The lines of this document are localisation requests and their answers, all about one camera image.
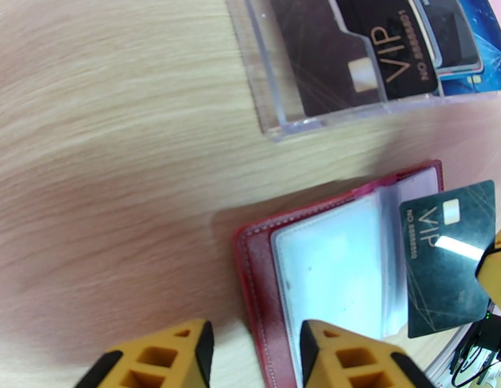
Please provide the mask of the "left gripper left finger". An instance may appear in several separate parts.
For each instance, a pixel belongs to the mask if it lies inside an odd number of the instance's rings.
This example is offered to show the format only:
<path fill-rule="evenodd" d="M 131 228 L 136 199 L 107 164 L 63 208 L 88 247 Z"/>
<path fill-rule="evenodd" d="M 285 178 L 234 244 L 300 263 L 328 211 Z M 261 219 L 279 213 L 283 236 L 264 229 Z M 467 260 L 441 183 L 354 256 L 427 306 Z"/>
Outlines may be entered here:
<path fill-rule="evenodd" d="M 212 323 L 191 319 L 106 350 L 76 387 L 209 387 Z"/>

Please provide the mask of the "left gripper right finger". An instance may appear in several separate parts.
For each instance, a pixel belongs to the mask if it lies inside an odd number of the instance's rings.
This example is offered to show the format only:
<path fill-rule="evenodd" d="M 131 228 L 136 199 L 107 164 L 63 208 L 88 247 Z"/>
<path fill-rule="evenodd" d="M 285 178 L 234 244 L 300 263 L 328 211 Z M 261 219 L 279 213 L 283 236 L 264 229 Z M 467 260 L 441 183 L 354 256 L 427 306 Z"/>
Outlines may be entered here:
<path fill-rule="evenodd" d="M 303 321 L 303 387 L 433 387 L 403 349 L 320 320 Z"/>

